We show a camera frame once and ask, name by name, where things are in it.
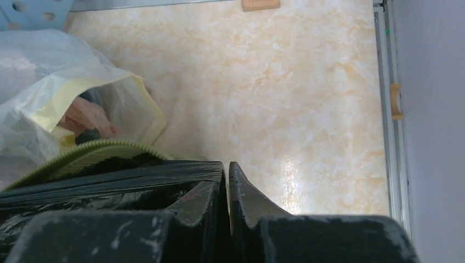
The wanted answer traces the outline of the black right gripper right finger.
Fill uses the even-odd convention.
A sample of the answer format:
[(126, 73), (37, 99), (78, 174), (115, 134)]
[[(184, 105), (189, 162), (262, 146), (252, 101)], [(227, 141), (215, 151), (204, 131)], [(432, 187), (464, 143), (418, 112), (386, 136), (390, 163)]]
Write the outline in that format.
[(419, 262), (404, 229), (379, 215), (292, 215), (229, 166), (235, 262)]

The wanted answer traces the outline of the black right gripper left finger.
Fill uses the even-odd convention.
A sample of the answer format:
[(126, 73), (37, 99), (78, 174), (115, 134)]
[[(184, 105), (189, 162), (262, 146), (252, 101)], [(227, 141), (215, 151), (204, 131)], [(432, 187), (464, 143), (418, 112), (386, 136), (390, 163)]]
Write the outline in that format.
[(224, 183), (201, 182), (165, 210), (49, 211), (6, 262), (227, 262)]

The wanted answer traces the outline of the black trash bag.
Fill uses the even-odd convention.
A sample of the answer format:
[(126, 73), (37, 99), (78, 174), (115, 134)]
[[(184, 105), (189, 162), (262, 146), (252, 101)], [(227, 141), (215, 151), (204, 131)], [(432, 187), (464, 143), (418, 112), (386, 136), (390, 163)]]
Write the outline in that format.
[(1, 262), (25, 226), (49, 211), (165, 210), (201, 182), (225, 184), (211, 161), (159, 161), (146, 155), (110, 158), (64, 180), (1, 193)]

